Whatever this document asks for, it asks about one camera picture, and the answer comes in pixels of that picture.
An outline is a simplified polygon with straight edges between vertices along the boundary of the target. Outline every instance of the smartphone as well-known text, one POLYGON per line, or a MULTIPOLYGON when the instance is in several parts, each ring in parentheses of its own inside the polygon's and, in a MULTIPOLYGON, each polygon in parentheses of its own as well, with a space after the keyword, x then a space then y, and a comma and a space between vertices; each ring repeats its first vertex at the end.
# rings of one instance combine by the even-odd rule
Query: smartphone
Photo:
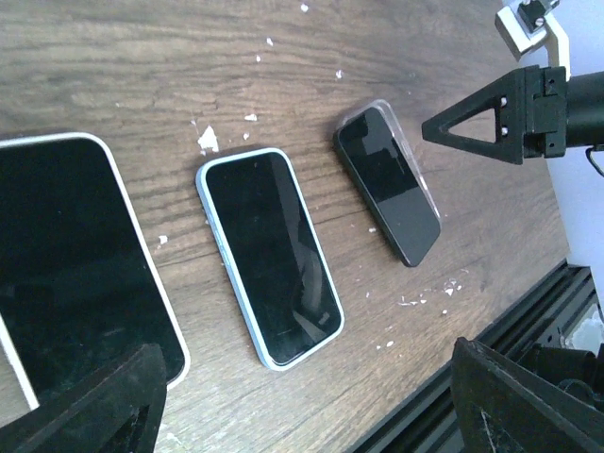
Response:
POLYGON ((377 101, 344 119, 334 144, 394 253, 417 266, 441 224, 390 105, 377 101))
POLYGON ((124 182, 97 137, 0 142, 0 340, 31 409, 129 349, 190 357, 124 182))
POLYGON ((195 182, 260 361, 287 370, 336 337, 344 313, 285 153, 212 160, 195 182))

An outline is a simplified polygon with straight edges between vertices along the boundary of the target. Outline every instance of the wooden table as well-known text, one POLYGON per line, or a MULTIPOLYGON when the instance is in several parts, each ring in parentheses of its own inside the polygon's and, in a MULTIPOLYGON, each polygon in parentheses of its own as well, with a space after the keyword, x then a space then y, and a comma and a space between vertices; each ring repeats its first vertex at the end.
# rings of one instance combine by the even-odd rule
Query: wooden table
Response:
MULTIPOLYGON (((0 132, 85 130, 107 142, 191 350, 158 451, 343 450, 443 365, 456 337, 474 337, 565 256, 542 160, 516 167, 421 140, 424 120, 514 67, 494 27, 498 2, 308 6, 0 4, 0 132), (378 97, 443 215, 416 269, 369 232, 330 145, 342 112, 378 97), (221 151, 202 156, 208 125, 221 151), (340 337, 282 374, 256 356, 193 185, 208 159, 260 145, 293 161, 346 318, 340 337), (427 302, 403 307, 403 296, 427 302)), ((466 132, 492 127, 477 119, 466 132)), ((26 411, 6 361, 0 395, 3 424, 26 411)))

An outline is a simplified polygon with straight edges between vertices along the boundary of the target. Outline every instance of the white phone case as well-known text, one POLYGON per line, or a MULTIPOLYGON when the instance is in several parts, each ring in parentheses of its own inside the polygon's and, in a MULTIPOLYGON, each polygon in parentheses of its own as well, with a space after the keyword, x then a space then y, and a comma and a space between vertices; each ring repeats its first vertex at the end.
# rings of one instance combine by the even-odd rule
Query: white phone case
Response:
POLYGON ((237 297, 239 306, 242 309, 243 318, 245 319, 245 323, 247 324, 247 328, 249 329, 250 335, 252 337, 252 341, 254 342, 254 346, 256 347, 258 356, 260 357, 260 361, 264 364, 264 366, 266 366, 267 368, 270 368, 271 370, 275 370, 275 371, 288 370, 288 369, 292 368, 293 366, 297 365, 298 363, 300 363, 302 360, 304 360, 310 354, 314 353, 315 351, 317 351, 318 349, 323 347, 325 344, 327 344, 328 342, 333 340, 336 336, 338 336, 338 334, 342 331, 342 329, 344 327, 344 312, 342 310, 342 305, 340 304, 340 300, 336 293, 336 290, 335 290, 335 287, 333 284, 333 280, 331 279, 331 274, 329 273, 329 270, 327 268, 325 256, 323 255, 323 250, 321 249, 321 245, 319 244, 317 235, 314 231, 314 227, 312 225, 312 220, 310 219, 309 211, 306 207, 306 203, 304 202, 304 197, 302 196, 302 192, 300 191, 300 186, 298 185, 298 181, 295 178, 294 168, 292 167, 292 163, 290 162, 288 157, 285 155, 285 153, 277 148, 263 148, 263 149, 259 149, 257 151, 250 151, 250 152, 241 153, 241 154, 238 154, 235 156, 228 156, 228 157, 224 157, 224 158, 211 160, 210 162, 206 163, 198 170, 197 176, 195 178, 195 184, 197 186, 197 191, 199 192, 201 202, 204 206, 204 210, 206 211, 206 215, 208 216, 208 222, 210 223, 211 230, 214 234, 214 238, 216 239, 216 243, 218 244, 218 249, 223 258, 223 262, 225 263, 225 268, 226 268, 226 271, 228 272, 228 277, 230 278, 231 284, 233 285, 233 289, 235 291, 235 296, 237 297), (259 156, 261 154, 267 154, 267 153, 277 153, 281 157, 283 157, 285 159, 285 161, 287 162, 288 168, 290 170, 290 174, 292 176, 292 180, 294 181, 295 189, 298 194, 298 198, 302 204, 302 208, 304 209, 304 213, 309 222, 312 237, 317 244, 319 258, 321 260, 322 265, 324 266, 324 268, 326 270, 327 280, 329 282, 331 291, 334 294, 334 299, 338 306, 338 310, 340 311, 340 316, 342 318, 342 322, 340 323, 340 326, 338 327, 336 332, 334 332, 332 335, 326 337, 321 343, 317 344, 315 347, 313 347, 312 349, 310 349, 309 351, 307 351, 306 353, 304 353, 303 355, 301 355, 300 357, 296 358, 295 360, 291 361, 290 363, 288 363, 286 365, 276 364, 268 352, 266 343, 264 342, 264 339, 262 338, 262 333, 258 326, 256 316, 254 315, 252 307, 249 303, 249 299, 247 298, 247 294, 245 292, 245 287, 243 286, 243 282, 242 282, 241 276, 239 274, 239 271, 237 269, 235 259, 233 258, 231 250, 228 246, 227 237, 226 237, 223 227, 220 223, 220 218, 218 217, 218 213, 216 212, 216 208, 214 207, 214 203, 211 198, 211 193, 208 188, 208 184, 206 182, 206 174, 207 174, 208 170, 215 165, 220 165, 222 163, 226 163, 226 162, 230 162, 230 161, 238 160, 238 159, 251 158, 254 156, 259 156))
MULTIPOLYGON (((166 293, 165 289, 163 288, 163 284, 161 283, 161 279, 159 278, 158 270, 156 269, 155 264, 153 263, 151 254, 149 253, 149 249, 147 248, 147 244, 144 241, 144 236, 143 236, 143 232, 141 231, 141 226, 139 225, 139 221, 136 218, 136 214, 134 213, 134 209, 132 208, 132 203, 130 202, 130 198, 128 197, 128 194, 126 192, 126 186, 124 185, 124 181, 122 180, 122 177, 120 176, 120 173, 117 169, 117 165, 115 163, 115 160, 113 159, 113 155, 111 154, 109 147, 101 139, 93 136, 92 134, 88 134, 85 132, 69 132, 69 133, 62 133, 62 134, 42 135, 39 137, 27 137, 27 138, 21 138, 21 139, 5 140, 5 141, 0 142, 0 152, 2 152, 2 150, 4 148, 9 148, 9 147, 26 146, 26 145, 30 145, 30 144, 36 144, 36 143, 64 142, 64 141, 73 140, 73 139, 91 140, 91 141, 97 143, 101 148, 103 148, 103 150, 105 151, 105 155, 107 156, 109 165, 111 166, 113 175, 115 176, 115 181, 116 181, 118 187, 120 188, 120 193, 122 194, 122 197, 124 198, 124 204, 126 205, 126 209, 128 211, 128 214, 130 215, 130 220, 136 231, 136 236, 141 245, 141 250, 144 253, 144 257, 146 259, 147 266, 148 266, 149 270, 151 271, 151 274, 153 275, 155 284, 158 287, 159 294, 161 295, 161 300, 163 300, 163 304, 166 308, 166 311, 168 312, 168 316, 170 318, 170 321, 172 322, 172 326, 174 328, 176 337, 178 338, 178 342, 180 343, 180 347, 182 348, 182 353, 183 353, 184 359, 185 359, 185 363, 184 363, 184 366, 183 366, 180 374, 178 374, 177 377, 175 377, 172 381, 170 381, 168 383, 168 390, 171 390, 174 387, 176 387, 177 384, 180 383, 182 381, 182 379, 184 379, 185 376, 187 375, 187 373, 189 372, 189 368, 191 367, 191 355, 189 353, 189 349, 187 348, 187 345, 185 344, 185 339, 182 336, 180 327, 178 326, 178 321, 176 320, 176 316, 174 314, 174 310, 172 309, 172 305, 170 305, 170 300, 168 299, 168 294, 166 293)), ((2 319, 1 313, 0 313, 0 343, 2 344, 2 347, 5 350, 5 353, 8 358, 8 362, 10 363, 12 368, 15 370, 15 374, 17 375, 19 384, 21 385, 21 388, 23 389, 23 392, 25 394, 25 399, 27 400, 27 404, 29 405, 29 408, 31 410, 38 408, 40 406, 40 402, 38 401, 38 398, 36 397, 36 395, 34 393, 31 383, 29 382, 29 378, 27 377, 25 368, 23 367, 23 364, 21 363, 21 359, 19 358, 19 355, 17 354, 17 350, 15 349, 14 344, 10 338, 10 335, 8 334, 7 326, 5 325, 4 320, 2 319)))

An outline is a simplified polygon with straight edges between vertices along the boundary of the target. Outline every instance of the black screen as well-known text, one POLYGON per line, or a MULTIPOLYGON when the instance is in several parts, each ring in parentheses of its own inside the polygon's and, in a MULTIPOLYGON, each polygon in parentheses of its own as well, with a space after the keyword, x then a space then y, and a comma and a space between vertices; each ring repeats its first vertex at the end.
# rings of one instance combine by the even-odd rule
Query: black screen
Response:
POLYGON ((0 312, 38 400, 131 347, 184 356, 103 148, 0 148, 0 312))
POLYGON ((269 152, 217 164, 206 181, 268 352, 287 364, 342 322, 288 164, 269 152))
POLYGON ((366 110, 340 129, 336 145, 355 182, 375 204, 397 254, 408 265, 419 264, 441 227, 382 114, 366 110))

